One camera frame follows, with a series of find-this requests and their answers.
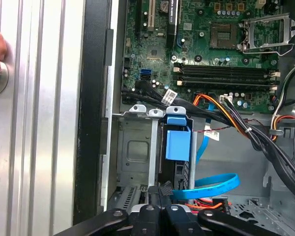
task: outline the aluminum ridged panel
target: aluminum ridged panel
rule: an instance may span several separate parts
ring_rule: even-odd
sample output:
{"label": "aluminum ridged panel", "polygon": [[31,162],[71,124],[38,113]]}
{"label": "aluminum ridged panel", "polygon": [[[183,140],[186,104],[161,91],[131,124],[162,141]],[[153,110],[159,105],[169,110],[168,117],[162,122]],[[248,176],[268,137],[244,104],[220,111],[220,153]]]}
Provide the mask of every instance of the aluminum ridged panel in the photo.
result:
{"label": "aluminum ridged panel", "polygon": [[0,236],[72,225],[84,1],[0,0]]}

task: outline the cable bundle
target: cable bundle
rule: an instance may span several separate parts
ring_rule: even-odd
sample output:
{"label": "cable bundle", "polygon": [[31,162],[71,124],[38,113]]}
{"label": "cable bundle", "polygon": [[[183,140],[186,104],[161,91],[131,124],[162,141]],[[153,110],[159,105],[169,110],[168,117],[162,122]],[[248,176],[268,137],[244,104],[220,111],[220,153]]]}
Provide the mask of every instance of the cable bundle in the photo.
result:
{"label": "cable bundle", "polygon": [[[140,94],[131,94],[126,92],[123,96],[136,97],[138,100],[150,103],[160,109],[166,109],[167,106],[161,103],[162,95],[153,90],[147,81],[138,81],[136,87],[140,89]],[[227,99],[223,104],[216,99],[201,94],[201,97],[212,102],[219,111],[208,111],[187,102],[184,99],[176,97],[172,106],[182,106],[186,109],[187,114],[199,118],[208,118],[235,127],[239,133],[250,139],[252,146],[257,151],[262,151],[266,158],[273,164],[277,174],[295,195],[295,164],[286,155],[286,153],[278,147],[270,137],[258,128],[247,124],[239,112],[234,108]]]}

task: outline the capacitor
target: capacitor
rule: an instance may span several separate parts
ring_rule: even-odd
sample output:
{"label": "capacitor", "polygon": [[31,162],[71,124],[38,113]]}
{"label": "capacitor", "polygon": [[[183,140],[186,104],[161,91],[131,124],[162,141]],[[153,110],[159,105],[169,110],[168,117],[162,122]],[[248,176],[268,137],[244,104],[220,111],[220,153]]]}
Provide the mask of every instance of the capacitor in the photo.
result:
{"label": "capacitor", "polygon": [[219,59],[219,62],[218,62],[219,65],[222,64],[222,63],[224,63],[224,61],[225,61],[225,58],[220,58],[220,59]]}

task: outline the zip tie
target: zip tie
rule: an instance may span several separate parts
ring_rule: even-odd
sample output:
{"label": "zip tie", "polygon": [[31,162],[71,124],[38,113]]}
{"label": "zip tie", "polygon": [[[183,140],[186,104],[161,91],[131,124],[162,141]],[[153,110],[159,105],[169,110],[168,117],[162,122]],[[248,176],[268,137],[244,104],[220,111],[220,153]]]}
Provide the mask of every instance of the zip tie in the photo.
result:
{"label": "zip tie", "polygon": [[245,133],[248,133],[249,131],[251,131],[252,129],[249,127],[248,129],[245,130]]}

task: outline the motherboard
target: motherboard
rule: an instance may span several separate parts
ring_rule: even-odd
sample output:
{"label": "motherboard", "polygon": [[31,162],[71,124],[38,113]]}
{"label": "motherboard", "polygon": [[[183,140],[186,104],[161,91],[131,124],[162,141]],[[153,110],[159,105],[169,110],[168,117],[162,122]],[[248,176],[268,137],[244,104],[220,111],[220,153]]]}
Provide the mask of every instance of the motherboard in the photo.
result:
{"label": "motherboard", "polygon": [[253,36],[245,30],[251,19],[279,14],[277,0],[128,0],[122,86],[135,91],[147,80],[162,95],[171,89],[193,102],[205,93],[241,112],[272,113],[279,56],[269,51],[277,49],[243,47],[247,36],[255,48],[280,42],[281,20],[257,22]]}

